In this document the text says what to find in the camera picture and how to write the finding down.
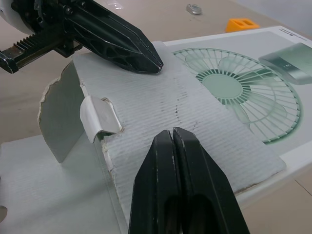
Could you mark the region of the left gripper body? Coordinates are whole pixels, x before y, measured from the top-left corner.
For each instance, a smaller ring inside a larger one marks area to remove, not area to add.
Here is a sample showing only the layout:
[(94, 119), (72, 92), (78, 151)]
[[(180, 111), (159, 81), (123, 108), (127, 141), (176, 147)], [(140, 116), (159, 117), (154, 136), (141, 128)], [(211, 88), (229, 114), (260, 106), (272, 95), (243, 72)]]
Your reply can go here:
[(65, 58), (81, 49), (66, 35), (61, 23), (60, 0), (2, 0), (0, 16), (28, 36), (0, 52), (0, 67), (13, 74), (50, 51)]

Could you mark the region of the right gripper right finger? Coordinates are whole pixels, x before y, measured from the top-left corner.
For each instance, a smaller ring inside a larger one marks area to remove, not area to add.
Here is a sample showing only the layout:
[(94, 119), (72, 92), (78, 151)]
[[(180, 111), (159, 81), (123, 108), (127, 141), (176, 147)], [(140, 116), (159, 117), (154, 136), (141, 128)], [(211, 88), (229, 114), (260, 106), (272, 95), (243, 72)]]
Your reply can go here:
[(196, 136), (174, 128), (184, 234), (248, 234), (230, 183)]

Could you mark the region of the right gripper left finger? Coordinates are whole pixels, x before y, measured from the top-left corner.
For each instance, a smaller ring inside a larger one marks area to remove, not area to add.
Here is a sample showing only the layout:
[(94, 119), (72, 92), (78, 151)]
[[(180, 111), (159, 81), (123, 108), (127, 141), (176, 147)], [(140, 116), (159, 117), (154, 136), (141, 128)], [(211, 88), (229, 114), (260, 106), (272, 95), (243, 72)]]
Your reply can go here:
[(178, 234), (180, 187), (175, 146), (168, 130), (157, 134), (135, 177), (130, 234)]

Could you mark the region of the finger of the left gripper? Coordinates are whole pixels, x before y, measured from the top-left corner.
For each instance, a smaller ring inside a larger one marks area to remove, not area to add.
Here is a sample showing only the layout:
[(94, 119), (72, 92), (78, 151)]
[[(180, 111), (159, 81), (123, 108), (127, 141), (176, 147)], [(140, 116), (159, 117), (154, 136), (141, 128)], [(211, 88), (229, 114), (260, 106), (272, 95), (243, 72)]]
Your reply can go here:
[[(147, 39), (140, 29), (93, 0), (76, 0), (67, 3), (64, 6), (63, 27), (74, 40), (79, 31), (87, 31), (101, 38), (137, 36), (140, 39)], [(162, 67), (163, 62), (159, 56), (159, 68)]]
[(122, 69), (142, 74), (159, 72), (159, 55), (148, 39), (140, 39), (137, 36), (101, 38), (87, 31), (79, 31), (75, 40)]

